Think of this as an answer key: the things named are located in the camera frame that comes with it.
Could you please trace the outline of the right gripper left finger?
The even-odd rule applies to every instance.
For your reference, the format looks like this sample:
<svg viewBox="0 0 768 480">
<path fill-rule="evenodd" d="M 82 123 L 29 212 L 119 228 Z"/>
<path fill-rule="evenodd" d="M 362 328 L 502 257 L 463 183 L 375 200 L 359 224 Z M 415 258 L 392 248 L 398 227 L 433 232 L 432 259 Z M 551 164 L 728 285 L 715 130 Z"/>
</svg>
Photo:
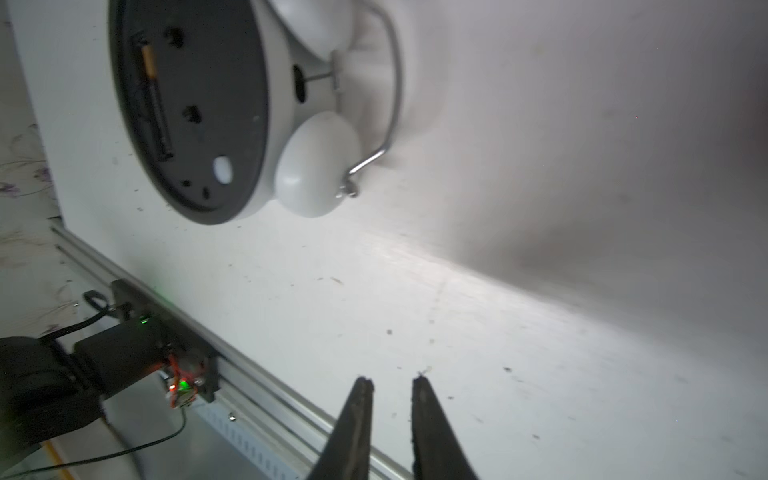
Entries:
<svg viewBox="0 0 768 480">
<path fill-rule="evenodd" d="M 374 384 L 355 380 L 335 426 L 307 480 L 366 480 L 370 472 Z"/>
</svg>

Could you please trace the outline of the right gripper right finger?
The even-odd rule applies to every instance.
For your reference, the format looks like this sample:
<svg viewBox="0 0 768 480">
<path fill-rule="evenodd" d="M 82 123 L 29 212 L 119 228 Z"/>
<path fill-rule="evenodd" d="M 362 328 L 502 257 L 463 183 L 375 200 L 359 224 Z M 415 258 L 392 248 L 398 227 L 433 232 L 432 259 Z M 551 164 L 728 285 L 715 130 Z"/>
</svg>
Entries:
<svg viewBox="0 0 768 480">
<path fill-rule="evenodd" d="M 412 383 L 411 432 L 415 479 L 477 479 L 429 379 L 424 376 Z"/>
</svg>

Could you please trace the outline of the white twin bell alarm clock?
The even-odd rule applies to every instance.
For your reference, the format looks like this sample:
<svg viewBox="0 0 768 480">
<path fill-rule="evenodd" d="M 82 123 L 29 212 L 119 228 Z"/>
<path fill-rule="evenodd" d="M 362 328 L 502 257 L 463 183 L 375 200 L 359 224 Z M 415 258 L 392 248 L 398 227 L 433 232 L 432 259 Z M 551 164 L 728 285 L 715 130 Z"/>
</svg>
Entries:
<svg viewBox="0 0 768 480">
<path fill-rule="evenodd" d="M 365 152 L 341 112 L 342 58 L 360 10 L 389 44 L 392 104 Z M 186 219 L 220 225 L 270 201 L 304 218 L 359 193 L 362 170 L 391 148 L 402 51 L 372 1 L 112 1 L 115 94 L 145 173 Z"/>
</svg>

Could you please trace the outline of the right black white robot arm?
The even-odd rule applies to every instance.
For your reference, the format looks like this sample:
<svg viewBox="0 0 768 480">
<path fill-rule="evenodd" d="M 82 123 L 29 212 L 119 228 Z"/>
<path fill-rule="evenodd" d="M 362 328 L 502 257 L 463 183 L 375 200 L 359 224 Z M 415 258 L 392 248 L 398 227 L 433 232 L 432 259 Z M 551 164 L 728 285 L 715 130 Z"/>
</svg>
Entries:
<svg viewBox="0 0 768 480">
<path fill-rule="evenodd" d="M 202 365 L 185 370 L 169 329 L 147 317 L 122 323 L 75 344 L 59 338 L 86 327 L 80 322 L 40 338 L 1 340 L 1 468 L 32 447 L 81 429 L 103 417 L 104 400 L 150 374 L 169 368 L 169 404 L 184 409 L 213 386 Z M 411 435 L 416 479 L 474 479 L 429 381 L 412 383 Z"/>
</svg>

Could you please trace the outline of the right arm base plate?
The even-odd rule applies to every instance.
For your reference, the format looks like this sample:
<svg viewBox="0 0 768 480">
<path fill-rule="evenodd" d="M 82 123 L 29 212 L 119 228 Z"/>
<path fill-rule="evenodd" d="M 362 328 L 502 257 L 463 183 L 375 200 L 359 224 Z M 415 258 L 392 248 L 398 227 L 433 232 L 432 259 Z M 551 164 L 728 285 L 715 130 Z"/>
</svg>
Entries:
<svg viewBox="0 0 768 480">
<path fill-rule="evenodd" d="M 213 402 L 220 389 L 220 353 L 212 343 L 154 292 L 126 279 L 113 281 L 111 289 L 121 319 L 152 332 L 170 376 L 173 404 L 181 405 L 187 395 Z"/>
</svg>

